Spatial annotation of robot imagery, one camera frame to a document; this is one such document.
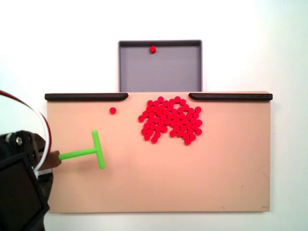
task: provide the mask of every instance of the tan board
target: tan board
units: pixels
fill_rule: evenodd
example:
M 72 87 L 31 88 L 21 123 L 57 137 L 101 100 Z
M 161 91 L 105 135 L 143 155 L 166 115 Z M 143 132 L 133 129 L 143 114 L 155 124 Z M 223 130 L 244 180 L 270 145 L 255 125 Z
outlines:
M 144 141 L 138 116 L 158 96 L 202 108 L 203 134 L 191 145 L 169 133 Z M 269 211 L 270 102 L 129 93 L 119 102 L 48 102 L 48 122 L 60 153 L 93 147 L 97 129 L 106 164 L 95 154 L 63 160 L 53 170 L 52 213 Z

